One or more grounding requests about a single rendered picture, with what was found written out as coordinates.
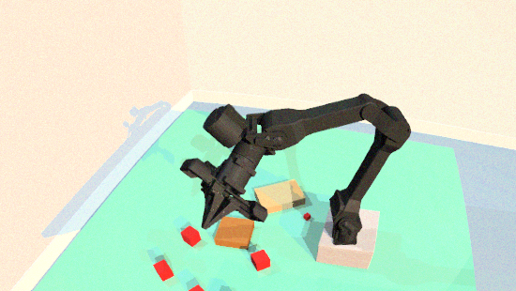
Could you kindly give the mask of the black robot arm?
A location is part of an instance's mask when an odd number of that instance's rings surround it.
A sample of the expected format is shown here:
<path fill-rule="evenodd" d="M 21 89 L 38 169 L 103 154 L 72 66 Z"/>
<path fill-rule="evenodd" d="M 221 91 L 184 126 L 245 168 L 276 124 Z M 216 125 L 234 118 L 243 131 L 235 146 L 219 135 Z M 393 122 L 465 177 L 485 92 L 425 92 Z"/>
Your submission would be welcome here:
<path fill-rule="evenodd" d="M 401 149 L 411 134 L 410 124 L 396 106 L 389 106 L 369 94 L 330 102 L 304 110 L 272 109 L 246 114 L 246 119 L 230 103 L 216 108 L 203 129 L 231 153 L 242 155 L 255 167 L 263 156 L 297 145 L 306 136 L 322 130 L 367 120 L 375 126 L 373 144 L 347 188 L 335 190 L 329 198 L 334 245 L 357 245 L 362 228 L 359 217 L 362 198 L 385 165 L 389 155 Z M 262 133 L 257 133 L 261 125 Z"/>

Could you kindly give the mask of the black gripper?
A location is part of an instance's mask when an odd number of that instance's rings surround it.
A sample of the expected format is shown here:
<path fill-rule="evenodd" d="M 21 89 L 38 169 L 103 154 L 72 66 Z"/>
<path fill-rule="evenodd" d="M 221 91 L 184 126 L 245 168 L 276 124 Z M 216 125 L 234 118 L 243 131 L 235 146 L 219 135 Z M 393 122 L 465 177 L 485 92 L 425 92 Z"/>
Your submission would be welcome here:
<path fill-rule="evenodd" d="M 244 188 L 250 178 L 257 174 L 255 165 L 236 153 L 231 153 L 222 164 L 217 176 L 212 176 L 212 169 L 199 158 L 185 160 L 180 166 L 182 173 L 190 178 L 199 177 L 206 184 L 205 188 L 201 189 L 205 195 L 201 227 L 206 230 L 234 211 L 238 211 L 249 220 L 265 222 L 268 209 L 256 201 L 245 200 L 240 196 L 246 192 Z"/>

